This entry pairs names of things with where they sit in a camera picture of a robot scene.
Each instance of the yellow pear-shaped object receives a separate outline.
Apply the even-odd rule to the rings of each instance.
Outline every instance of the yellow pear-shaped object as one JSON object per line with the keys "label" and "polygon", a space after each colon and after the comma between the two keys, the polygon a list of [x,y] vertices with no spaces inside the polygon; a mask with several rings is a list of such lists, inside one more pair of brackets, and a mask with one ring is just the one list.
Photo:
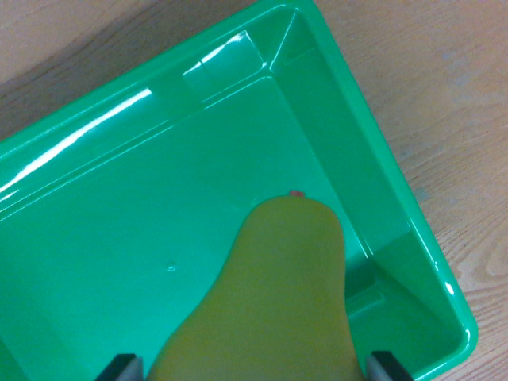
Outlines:
{"label": "yellow pear-shaped object", "polygon": [[344,237],[330,208],[292,196],[262,203],[148,380],[363,380],[344,271]]}

